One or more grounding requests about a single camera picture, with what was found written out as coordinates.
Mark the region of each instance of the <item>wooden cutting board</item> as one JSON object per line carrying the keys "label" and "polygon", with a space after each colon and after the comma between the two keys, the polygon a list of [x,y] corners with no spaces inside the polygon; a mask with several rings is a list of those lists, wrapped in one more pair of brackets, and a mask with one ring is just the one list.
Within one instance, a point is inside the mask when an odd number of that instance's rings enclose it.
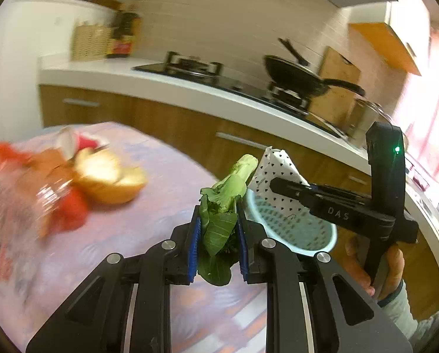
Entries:
{"label": "wooden cutting board", "polygon": [[[319,76],[322,78],[342,79],[358,84],[360,69],[339,52],[328,47],[322,60]],[[341,87],[331,89],[320,97],[312,98],[309,111],[342,128],[347,115],[353,108],[356,94]]]}

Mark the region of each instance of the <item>curtain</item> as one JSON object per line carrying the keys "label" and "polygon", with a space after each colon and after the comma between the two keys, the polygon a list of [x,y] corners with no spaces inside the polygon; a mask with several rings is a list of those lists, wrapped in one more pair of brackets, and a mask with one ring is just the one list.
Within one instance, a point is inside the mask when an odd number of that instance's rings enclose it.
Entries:
{"label": "curtain", "polygon": [[432,30],[428,69],[408,74],[394,122],[407,135],[406,152],[439,183],[439,30]]}

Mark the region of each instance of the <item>pot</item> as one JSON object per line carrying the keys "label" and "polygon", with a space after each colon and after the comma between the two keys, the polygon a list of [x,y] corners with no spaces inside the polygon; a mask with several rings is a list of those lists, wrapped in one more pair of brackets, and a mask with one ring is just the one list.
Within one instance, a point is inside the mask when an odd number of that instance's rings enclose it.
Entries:
{"label": "pot", "polygon": [[279,39],[279,41],[298,59],[298,63],[294,63],[274,55],[264,56],[268,75],[281,88],[294,91],[300,98],[326,94],[330,86],[343,87],[362,97],[365,96],[364,89],[357,84],[341,79],[322,79],[305,67],[309,62],[293,48],[289,39]]}
{"label": "pot", "polygon": [[378,122],[393,122],[380,105],[361,98],[355,99],[355,106],[344,125],[344,132],[348,135],[348,142],[361,148],[366,145],[366,132],[371,125]]}

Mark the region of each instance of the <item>bottle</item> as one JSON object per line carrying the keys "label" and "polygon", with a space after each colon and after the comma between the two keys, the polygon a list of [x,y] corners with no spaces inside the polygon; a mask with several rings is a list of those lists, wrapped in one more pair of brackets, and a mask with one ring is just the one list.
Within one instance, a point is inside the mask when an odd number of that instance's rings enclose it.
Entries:
{"label": "bottle", "polygon": [[126,11],[125,5],[120,4],[111,26],[112,35],[108,44],[107,58],[129,57],[132,54],[141,25],[141,18],[134,9],[134,5],[131,5]]}

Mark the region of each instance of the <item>white countertop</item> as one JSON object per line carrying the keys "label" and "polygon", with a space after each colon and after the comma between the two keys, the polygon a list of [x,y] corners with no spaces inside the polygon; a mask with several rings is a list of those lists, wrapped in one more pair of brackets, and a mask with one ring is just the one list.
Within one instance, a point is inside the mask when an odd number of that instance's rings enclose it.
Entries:
{"label": "white countertop", "polygon": [[[39,84],[78,87],[146,98],[217,116],[287,139],[325,154],[368,175],[367,153],[315,126],[240,95],[170,76],[131,70],[159,63],[136,58],[69,62],[67,55],[42,57]],[[439,224],[420,204],[415,188],[406,187],[405,205],[418,221],[439,266]]]}

